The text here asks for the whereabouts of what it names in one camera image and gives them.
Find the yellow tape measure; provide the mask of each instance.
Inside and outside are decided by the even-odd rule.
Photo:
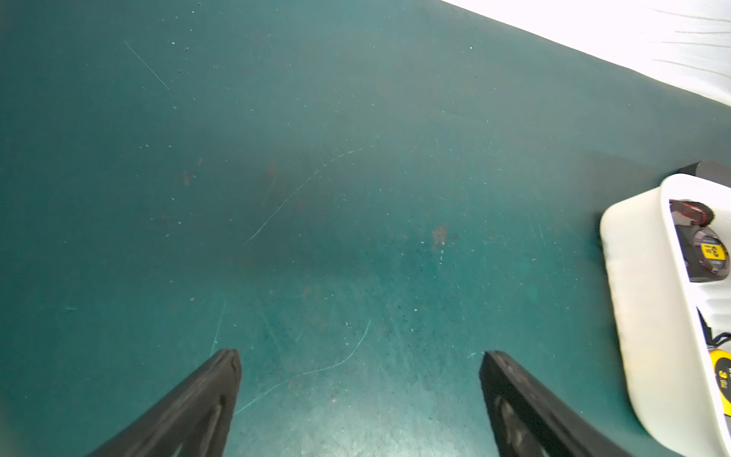
[[[720,349],[714,349],[709,354],[716,373],[716,385],[721,391],[724,414],[731,416],[731,354]]]

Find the white wall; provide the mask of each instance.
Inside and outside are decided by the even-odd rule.
[[[730,0],[445,0],[731,105]]]

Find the tape measure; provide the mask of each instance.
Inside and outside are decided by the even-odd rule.
[[[713,211],[703,203],[671,200],[670,210],[691,282],[711,282],[729,276],[726,246],[711,228]]]
[[[731,354],[720,349],[709,352],[711,365],[716,373],[716,385],[721,391],[724,414],[731,416]]]

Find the white container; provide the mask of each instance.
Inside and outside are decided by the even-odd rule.
[[[616,203],[601,234],[632,407],[645,429],[686,457],[731,456],[721,394],[698,308],[716,335],[731,331],[731,276],[688,280],[669,200],[708,205],[731,246],[731,188],[690,175]]]

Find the green table surface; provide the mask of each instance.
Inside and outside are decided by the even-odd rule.
[[[724,105],[438,0],[3,2],[5,455],[83,455],[222,347],[227,456],[495,456],[485,350],[674,455],[598,223],[729,144]]]

